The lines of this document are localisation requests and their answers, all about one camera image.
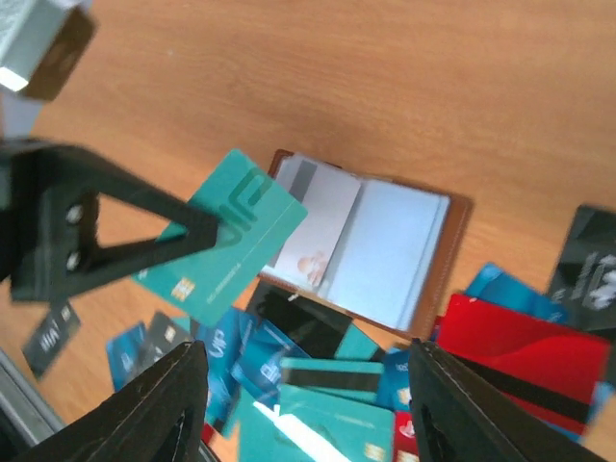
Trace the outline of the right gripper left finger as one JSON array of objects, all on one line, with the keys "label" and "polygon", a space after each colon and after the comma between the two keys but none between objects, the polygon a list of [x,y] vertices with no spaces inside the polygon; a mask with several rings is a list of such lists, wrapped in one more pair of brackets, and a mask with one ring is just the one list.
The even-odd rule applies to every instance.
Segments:
[{"label": "right gripper left finger", "polygon": [[16,461],[204,461],[208,364],[185,342]]}]

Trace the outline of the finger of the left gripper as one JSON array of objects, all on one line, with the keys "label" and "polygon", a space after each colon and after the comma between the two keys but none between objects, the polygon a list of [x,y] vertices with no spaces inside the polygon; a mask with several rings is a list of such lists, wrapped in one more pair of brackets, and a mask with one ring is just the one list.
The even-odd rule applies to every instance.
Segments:
[{"label": "finger of the left gripper", "polygon": [[[102,246],[107,195],[184,227],[182,235]],[[79,145],[1,142],[1,277],[17,302],[61,302],[117,279],[207,250],[219,218]]]}]

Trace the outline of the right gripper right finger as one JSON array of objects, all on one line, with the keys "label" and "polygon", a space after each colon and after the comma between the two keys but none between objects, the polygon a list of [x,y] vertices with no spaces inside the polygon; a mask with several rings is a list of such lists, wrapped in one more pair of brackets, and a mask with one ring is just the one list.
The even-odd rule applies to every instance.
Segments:
[{"label": "right gripper right finger", "polygon": [[413,340],[412,420],[422,461],[600,461],[431,342]]}]

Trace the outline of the brown leather card holder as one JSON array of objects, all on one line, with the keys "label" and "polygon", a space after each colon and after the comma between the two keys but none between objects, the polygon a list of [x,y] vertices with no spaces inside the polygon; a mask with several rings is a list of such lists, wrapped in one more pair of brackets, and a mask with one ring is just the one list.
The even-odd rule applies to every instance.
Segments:
[{"label": "brown leather card holder", "polygon": [[[269,167],[274,181],[281,161],[293,154],[305,156],[283,149],[275,152]],[[362,186],[321,284],[315,290],[303,289],[264,269],[261,277],[402,338],[427,338],[448,287],[473,201],[406,179],[379,178],[327,165],[354,175]]]}]

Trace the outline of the teal VIP chip card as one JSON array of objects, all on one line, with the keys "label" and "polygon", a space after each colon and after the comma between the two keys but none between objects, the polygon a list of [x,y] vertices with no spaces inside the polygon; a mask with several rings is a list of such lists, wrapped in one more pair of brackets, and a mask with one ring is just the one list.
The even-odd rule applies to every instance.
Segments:
[{"label": "teal VIP chip card", "polygon": [[230,151],[189,203],[220,219],[214,247],[133,276],[201,324],[213,324],[282,248],[306,208],[239,149]]}]

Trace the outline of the white red-print card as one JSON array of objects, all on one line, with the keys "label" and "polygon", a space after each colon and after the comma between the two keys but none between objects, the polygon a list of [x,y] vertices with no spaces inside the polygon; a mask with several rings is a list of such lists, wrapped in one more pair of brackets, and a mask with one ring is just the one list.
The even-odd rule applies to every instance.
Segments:
[{"label": "white red-print card", "polygon": [[281,161],[275,181],[306,209],[307,216],[264,271],[303,289],[315,290],[362,182],[350,173],[299,154]]}]

